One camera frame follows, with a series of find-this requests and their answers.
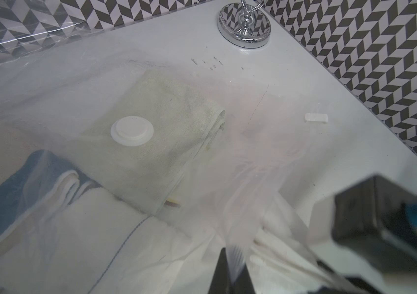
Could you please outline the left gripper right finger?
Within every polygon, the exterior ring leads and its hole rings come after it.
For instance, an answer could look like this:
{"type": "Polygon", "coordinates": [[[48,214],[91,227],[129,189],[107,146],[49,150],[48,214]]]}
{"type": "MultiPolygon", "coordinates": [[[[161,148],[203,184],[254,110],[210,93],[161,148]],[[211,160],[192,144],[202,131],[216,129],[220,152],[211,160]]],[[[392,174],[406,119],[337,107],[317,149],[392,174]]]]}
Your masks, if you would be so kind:
{"type": "Polygon", "coordinates": [[[233,294],[255,294],[255,289],[246,265],[241,269],[238,278],[232,284],[233,294]]]}

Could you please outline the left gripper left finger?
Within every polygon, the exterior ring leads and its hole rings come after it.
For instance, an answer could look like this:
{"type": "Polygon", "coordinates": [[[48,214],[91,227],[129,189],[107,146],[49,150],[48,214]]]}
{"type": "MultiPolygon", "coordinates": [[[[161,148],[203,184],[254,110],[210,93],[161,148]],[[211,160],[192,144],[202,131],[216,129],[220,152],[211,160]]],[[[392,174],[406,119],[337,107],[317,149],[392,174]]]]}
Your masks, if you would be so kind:
{"type": "Polygon", "coordinates": [[[229,266],[225,247],[222,248],[213,278],[208,289],[208,294],[231,294],[232,284],[229,274],[229,266]]]}

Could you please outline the white towel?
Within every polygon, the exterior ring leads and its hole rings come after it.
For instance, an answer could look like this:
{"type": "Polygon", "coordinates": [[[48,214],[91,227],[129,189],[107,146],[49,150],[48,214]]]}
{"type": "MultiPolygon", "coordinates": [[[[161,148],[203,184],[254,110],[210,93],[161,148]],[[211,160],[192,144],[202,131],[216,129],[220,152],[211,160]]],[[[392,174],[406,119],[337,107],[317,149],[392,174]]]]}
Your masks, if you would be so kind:
{"type": "Polygon", "coordinates": [[[151,216],[95,188],[0,242],[0,294],[205,294],[222,249],[230,273],[240,251],[257,294],[338,288],[305,232],[273,193],[210,193],[151,216]]]}

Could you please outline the pale green towel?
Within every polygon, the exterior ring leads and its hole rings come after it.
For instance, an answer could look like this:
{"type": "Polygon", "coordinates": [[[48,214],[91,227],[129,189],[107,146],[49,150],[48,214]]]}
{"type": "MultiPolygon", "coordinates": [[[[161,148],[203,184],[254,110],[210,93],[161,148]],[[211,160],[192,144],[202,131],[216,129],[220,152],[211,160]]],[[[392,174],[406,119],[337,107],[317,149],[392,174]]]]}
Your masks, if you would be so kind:
{"type": "Polygon", "coordinates": [[[64,156],[114,196],[157,213],[187,167],[223,128],[225,111],[195,88],[147,71],[103,116],[64,147],[64,156]]]}

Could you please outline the clear plastic vacuum bag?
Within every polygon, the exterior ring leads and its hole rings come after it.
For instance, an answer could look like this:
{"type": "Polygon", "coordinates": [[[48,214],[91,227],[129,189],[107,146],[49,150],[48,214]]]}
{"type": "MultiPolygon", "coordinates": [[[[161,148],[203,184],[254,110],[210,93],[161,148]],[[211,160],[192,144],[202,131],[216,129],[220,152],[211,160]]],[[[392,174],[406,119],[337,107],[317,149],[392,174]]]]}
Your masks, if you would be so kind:
{"type": "Polygon", "coordinates": [[[346,288],[273,193],[328,108],[84,41],[1,65],[0,294],[205,293],[234,246],[258,293],[346,288]]]}

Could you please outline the blue and beige towel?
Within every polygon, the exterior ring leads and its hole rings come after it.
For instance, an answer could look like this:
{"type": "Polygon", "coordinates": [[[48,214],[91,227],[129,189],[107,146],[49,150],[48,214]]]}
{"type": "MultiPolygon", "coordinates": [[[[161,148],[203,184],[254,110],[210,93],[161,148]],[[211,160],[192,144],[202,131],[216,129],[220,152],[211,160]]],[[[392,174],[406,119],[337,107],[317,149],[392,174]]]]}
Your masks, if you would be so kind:
{"type": "Polygon", "coordinates": [[[33,152],[0,184],[0,243],[34,212],[49,218],[94,187],[97,182],[68,160],[47,150],[33,152]]]}

